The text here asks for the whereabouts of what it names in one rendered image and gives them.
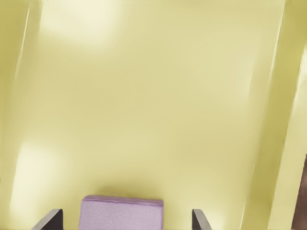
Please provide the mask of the lilac rectangular sponge block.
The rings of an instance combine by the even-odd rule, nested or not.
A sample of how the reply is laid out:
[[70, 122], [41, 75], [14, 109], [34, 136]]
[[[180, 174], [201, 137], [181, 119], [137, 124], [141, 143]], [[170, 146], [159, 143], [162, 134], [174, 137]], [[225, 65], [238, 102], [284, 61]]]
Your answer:
[[163, 200], [87, 195], [78, 230], [163, 230], [163, 222]]

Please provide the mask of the pale yellow tray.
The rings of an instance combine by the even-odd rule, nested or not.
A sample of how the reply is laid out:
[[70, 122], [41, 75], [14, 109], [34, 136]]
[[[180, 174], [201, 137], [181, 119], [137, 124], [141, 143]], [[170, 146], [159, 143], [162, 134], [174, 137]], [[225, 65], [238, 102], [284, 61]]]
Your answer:
[[108, 195], [289, 230], [306, 49], [307, 0], [0, 0], [0, 229]]

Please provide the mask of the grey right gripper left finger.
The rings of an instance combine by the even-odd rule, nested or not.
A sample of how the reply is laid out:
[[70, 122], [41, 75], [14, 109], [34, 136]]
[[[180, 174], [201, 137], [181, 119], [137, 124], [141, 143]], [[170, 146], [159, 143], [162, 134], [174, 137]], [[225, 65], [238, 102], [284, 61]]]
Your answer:
[[52, 209], [31, 230], [63, 230], [63, 210]]

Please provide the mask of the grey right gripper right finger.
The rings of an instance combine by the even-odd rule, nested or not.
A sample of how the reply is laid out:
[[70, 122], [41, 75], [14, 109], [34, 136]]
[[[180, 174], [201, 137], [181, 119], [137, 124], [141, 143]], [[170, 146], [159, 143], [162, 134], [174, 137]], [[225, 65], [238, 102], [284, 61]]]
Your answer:
[[192, 230], [212, 230], [212, 227], [201, 209], [193, 209], [191, 217]]

